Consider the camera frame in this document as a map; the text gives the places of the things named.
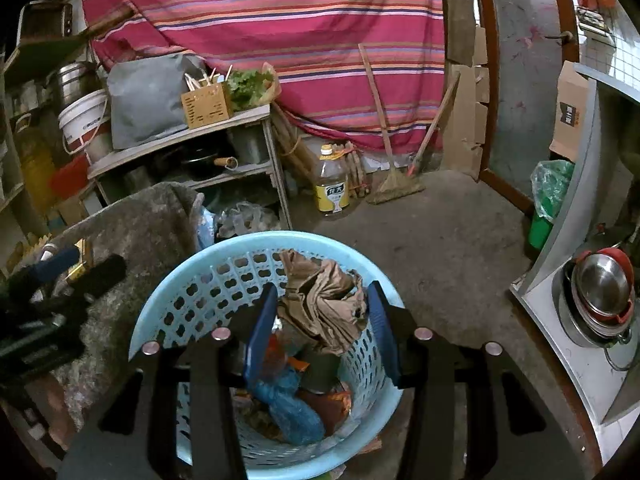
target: yellow box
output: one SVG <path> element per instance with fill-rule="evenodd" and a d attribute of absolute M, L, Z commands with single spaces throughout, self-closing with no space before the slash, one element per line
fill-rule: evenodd
<path fill-rule="evenodd" d="M 189 128 L 225 121 L 234 114 L 225 82 L 203 86 L 180 96 Z"/>

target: green plastic bag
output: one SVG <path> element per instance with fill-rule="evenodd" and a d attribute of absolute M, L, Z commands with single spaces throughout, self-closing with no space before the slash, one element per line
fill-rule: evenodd
<path fill-rule="evenodd" d="M 574 164 L 567 160 L 544 160 L 531 173 L 533 201 L 541 218 L 553 223 L 569 189 Z"/>

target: white bucket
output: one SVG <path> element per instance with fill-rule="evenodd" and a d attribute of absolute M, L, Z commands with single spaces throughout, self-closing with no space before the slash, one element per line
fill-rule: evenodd
<path fill-rule="evenodd" d="M 91 92 L 70 104 L 60 112 L 58 123 L 69 155 L 84 150 L 89 163 L 93 164 L 113 151 L 111 110 L 105 89 Z"/>

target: basket rim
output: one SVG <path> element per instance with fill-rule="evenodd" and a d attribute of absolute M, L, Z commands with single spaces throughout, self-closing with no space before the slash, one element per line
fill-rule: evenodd
<path fill-rule="evenodd" d="M 358 260 L 360 263 L 362 263 L 363 266 L 366 266 L 369 270 L 372 270 L 378 275 L 377 279 L 380 281 L 380 285 L 389 298 L 389 301 L 397 306 L 404 308 L 404 303 L 402 302 L 400 295 L 398 294 L 396 288 L 393 286 L 386 274 L 382 272 L 382 270 L 371 260 L 369 260 L 364 254 L 361 254 L 359 251 L 353 249 L 352 247 L 349 247 L 346 244 L 322 235 L 316 235 L 302 231 L 283 230 L 250 233 L 215 243 L 214 245 L 191 255 L 183 263 L 175 267 L 174 270 L 172 270 L 167 276 L 164 277 L 162 282 L 160 282 L 159 285 L 156 286 L 155 290 L 149 296 L 148 300 L 146 300 L 146 303 L 140 310 L 140 314 L 138 315 L 138 320 L 136 321 L 136 326 L 132 332 L 129 343 L 129 359 L 131 359 L 138 351 L 137 348 L 133 348 L 132 343 L 134 340 L 140 337 L 140 331 L 142 330 L 141 326 L 143 326 L 144 324 L 139 323 L 138 321 L 146 315 L 146 311 L 148 310 L 147 307 L 155 303 L 165 293 L 165 289 L 167 288 L 168 284 L 171 283 L 178 275 L 182 274 L 185 269 L 188 269 L 188 267 L 193 265 L 194 261 L 202 260 L 205 258 L 208 259 L 214 256 L 216 253 L 224 251 L 234 245 L 248 246 L 256 240 L 258 242 L 260 240 L 270 240 L 272 242 L 276 238 L 281 238 L 282 240 L 287 240 L 288 242 L 291 242 L 292 240 L 295 241 L 296 239 L 306 241 L 312 240 L 334 247 L 338 250 L 351 253 L 351 256 L 355 260 Z M 255 248 L 253 249 L 244 248 L 244 252 L 257 250 L 260 250 L 259 243 L 256 244 Z M 373 440 L 373 438 L 384 428 L 386 423 L 395 412 L 401 397 L 402 391 L 393 386 L 391 381 L 385 381 L 383 389 L 379 391 L 378 396 L 376 397 L 376 401 L 373 403 L 373 406 L 370 408 L 367 415 L 361 419 L 360 425 L 353 431 L 353 433 L 347 436 L 343 441 L 339 442 L 331 449 L 325 452 L 321 452 L 320 455 L 297 464 L 284 466 L 270 465 L 247 467 L 246 472 L 248 479 L 304 480 L 319 476 L 327 471 L 331 471 L 331 469 L 345 463 L 348 459 L 352 458 L 354 455 L 356 455 L 357 452 L 359 452 L 359 450 L 361 450 L 371 440 Z"/>

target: green leafy vegetable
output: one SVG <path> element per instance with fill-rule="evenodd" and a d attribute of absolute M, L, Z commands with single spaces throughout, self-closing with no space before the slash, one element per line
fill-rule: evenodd
<path fill-rule="evenodd" d="M 273 82 L 273 76 L 270 73 L 257 70 L 233 70 L 226 83 L 229 86 L 234 111 L 239 112 L 255 107 L 271 82 Z"/>

